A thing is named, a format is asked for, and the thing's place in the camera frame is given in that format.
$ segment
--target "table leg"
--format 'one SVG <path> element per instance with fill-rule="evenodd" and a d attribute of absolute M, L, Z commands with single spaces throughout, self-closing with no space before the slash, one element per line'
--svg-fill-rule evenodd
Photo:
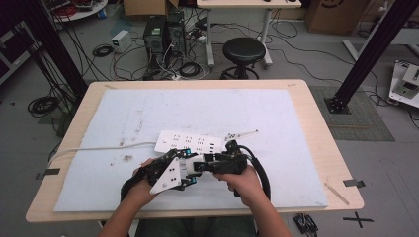
<path fill-rule="evenodd" d="M 270 9 L 270 8 L 266 9 L 265 17 L 264 17 L 263 30 L 262 30 L 262 34 L 261 34 L 261 38 L 260 38 L 260 42 L 263 44 L 263 46 L 265 48 L 266 48 L 266 46 L 265 46 L 266 34 L 268 33 L 269 20 L 271 19 L 271 13 L 272 13 L 272 9 Z M 269 51 L 268 51 L 267 48 L 266 48 L 266 54 L 265 54 L 265 57 L 264 57 L 264 62 L 265 62 L 265 68 L 267 68 L 268 66 L 271 66 L 273 64 L 272 59 L 271 59 L 271 55 L 269 54 Z"/>
<path fill-rule="evenodd" d="M 210 9 L 207 9 L 207 37 L 206 37 L 206 53 L 207 53 L 207 66 L 209 70 L 215 66 L 212 53 L 212 43 L 210 40 Z"/>

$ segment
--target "black connector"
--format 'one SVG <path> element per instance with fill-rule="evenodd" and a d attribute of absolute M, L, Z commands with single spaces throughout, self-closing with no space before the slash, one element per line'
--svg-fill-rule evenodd
<path fill-rule="evenodd" d="M 295 222 L 301 234 L 316 234 L 316 232 L 318 231 L 317 225 L 314 223 L 314 220 L 311 218 L 311 216 L 307 214 L 299 213 L 296 217 L 293 218 L 293 221 Z"/>

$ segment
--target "cardboard box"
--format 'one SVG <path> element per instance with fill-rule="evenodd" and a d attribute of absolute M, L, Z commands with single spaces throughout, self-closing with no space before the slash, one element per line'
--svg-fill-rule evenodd
<path fill-rule="evenodd" d="M 311 0 L 305 25 L 311 33 L 350 35 L 371 0 Z"/>
<path fill-rule="evenodd" d="M 127 16 L 168 15 L 173 7 L 178 7 L 179 0 L 125 0 Z"/>

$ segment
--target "power supply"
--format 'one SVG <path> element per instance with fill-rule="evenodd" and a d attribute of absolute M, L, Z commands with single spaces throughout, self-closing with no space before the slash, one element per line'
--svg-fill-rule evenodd
<path fill-rule="evenodd" d="M 115 52 L 123 53 L 132 45 L 129 32 L 124 30 L 120 31 L 116 36 L 112 38 L 112 44 L 114 45 Z"/>

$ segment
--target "person's arm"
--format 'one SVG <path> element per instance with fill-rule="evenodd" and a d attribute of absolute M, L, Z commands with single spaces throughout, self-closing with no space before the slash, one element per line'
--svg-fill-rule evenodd
<path fill-rule="evenodd" d="M 227 181 L 231 191 L 240 193 L 243 204 L 249 206 L 258 225 L 261 237 L 292 236 L 279 214 L 266 197 L 260 185 L 258 175 L 252 166 L 247 166 L 241 175 L 215 175 Z"/>
<path fill-rule="evenodd" d="M 151 161 L 152 159 L 148 159 L 141 166 L 146 166 Z M 98 236 L 126 237 L 135 215 L 155 198 L 155 195 L 152 195 L 150 190 L 151 186 L 147 180 L 142 180 L 132 187 Z"/>

